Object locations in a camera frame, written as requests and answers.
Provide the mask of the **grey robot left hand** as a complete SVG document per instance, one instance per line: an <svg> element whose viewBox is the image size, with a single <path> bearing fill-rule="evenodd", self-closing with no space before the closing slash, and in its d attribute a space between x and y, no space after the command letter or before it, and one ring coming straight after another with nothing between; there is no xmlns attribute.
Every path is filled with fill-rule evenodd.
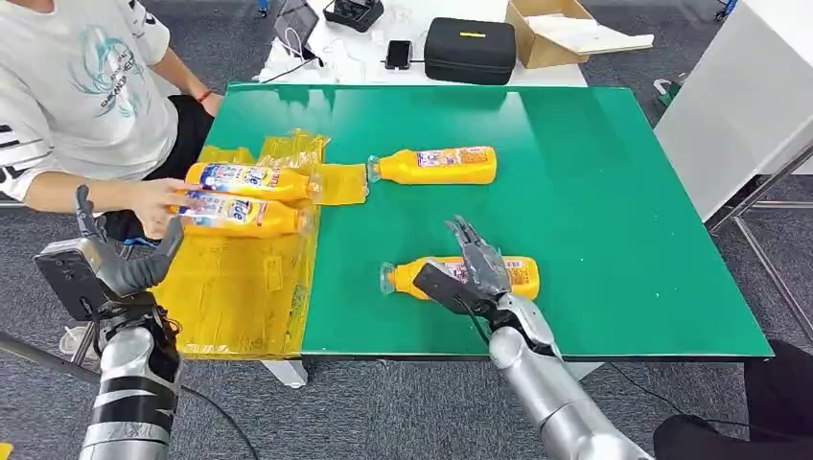
<svg viewBox="0 0 813 460"><path fill-rule="evenodd" d="M76 216L83 248L90 249L89 262L94 273L115 294L130 296L160 284L167 276L179 249L184 231L178 217L170 220L167 233L146 259L125 260L111 245L92 217L94 204L88 199L89 188L80 185L75 193Z"/></svg>

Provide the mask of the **person's right hand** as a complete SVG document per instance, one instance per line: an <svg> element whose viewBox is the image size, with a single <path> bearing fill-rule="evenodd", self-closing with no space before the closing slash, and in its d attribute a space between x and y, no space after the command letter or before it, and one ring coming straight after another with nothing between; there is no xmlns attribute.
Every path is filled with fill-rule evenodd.
<svg viewBox="0 0 813 460"><path fill-rule="evenodd" d="M191 206L187 192L192 184L174 178L162 178L127 184L127 208L140 220L147 238L162 239L174 216L173 208Z"/></svg>

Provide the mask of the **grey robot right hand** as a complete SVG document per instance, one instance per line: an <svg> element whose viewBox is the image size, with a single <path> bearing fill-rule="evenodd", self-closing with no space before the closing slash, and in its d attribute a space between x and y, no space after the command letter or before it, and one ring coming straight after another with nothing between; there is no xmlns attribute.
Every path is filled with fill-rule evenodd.
<svg viewBox="0 0 813 460"><path fill-rule="evenodd" d="M463 217L455 216L446 224L460 246L465 279L455 278L444 264L430 260L412 283L448 311L487 317L497 309L499 299L511 290L504 259Z"/></svg>

